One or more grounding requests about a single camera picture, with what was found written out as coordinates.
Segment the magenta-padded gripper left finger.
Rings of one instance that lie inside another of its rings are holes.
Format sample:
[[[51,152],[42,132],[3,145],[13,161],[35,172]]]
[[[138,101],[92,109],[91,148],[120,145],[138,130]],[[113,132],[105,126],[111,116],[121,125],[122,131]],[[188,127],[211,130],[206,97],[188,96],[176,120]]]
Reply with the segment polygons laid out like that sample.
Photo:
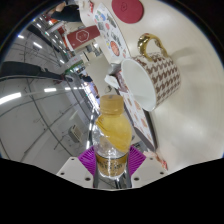
[[[78,157],[70,157],[57,176],[84,188],[98,187],[98,172],[94,148],[90,147]]]

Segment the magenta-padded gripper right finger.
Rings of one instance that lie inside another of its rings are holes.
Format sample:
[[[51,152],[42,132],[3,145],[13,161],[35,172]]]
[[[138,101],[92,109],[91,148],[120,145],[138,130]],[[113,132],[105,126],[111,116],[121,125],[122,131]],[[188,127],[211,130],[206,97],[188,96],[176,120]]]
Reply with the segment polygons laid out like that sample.
[[[154,152],[129,150],[127,169],[132,188],[140,188],[167,175],[166,163]]]

